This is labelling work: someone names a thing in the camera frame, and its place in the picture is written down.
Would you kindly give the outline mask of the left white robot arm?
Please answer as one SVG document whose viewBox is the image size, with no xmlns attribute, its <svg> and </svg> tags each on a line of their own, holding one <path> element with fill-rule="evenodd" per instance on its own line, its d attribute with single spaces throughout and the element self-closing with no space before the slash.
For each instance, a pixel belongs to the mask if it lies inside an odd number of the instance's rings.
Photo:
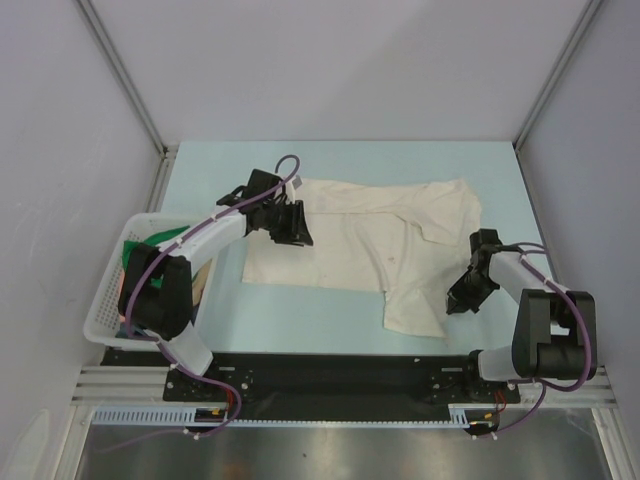
<svg viewBox="0 0 640 480">
<path fill-rule="evenodd" d="M 193 279 L 222 250 L 258 230 L 276 244 L 313 244 L 304 202 L 280 198 L 224 208 L 158 245 L 140 243 L 129 254 L 118 304 L 127 334 L 141 330 L 141 340 L 189 372 L 185 385 L 199 399 L 219 392 L 221 376 L 209 368 L 213 353 L 192 323 Z"/>
</svg>

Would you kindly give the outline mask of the cream t shirt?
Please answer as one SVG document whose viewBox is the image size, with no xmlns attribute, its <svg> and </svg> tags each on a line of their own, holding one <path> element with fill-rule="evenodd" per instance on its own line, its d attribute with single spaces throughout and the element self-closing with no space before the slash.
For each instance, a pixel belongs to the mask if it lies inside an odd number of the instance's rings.
<svg viewBox="0 0 640 480">
<path fill-rule="evenodd" d="M 381 293 L 386 329 L 446 337 L 447 292 L 466 270 L 482 213 L 465 180 L 380 187 L 306 179 L 295 196 L 313 246 L 250 234 L 243 282 Z"/>
</svg>

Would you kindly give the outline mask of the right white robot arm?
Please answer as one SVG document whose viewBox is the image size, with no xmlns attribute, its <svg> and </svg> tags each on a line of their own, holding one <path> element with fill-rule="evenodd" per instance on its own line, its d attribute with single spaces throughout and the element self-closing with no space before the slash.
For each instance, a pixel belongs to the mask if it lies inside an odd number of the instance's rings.
<svg viewBox="0 0 640 480">
<path fill-rule="evenodd" d="M 470 354 L 473 369 L 461 376 L 461 388 L 473 401 L 486 400 L 498 382 L 574 392 L 596 373 L 595 299 L 546 276 L 530 261 L 533 253 L 518 245 L 482 246 L 447 292 L 449 315 L 477 313 L 500 289 L 517 304 L 511 343 Z"/>
</svg>

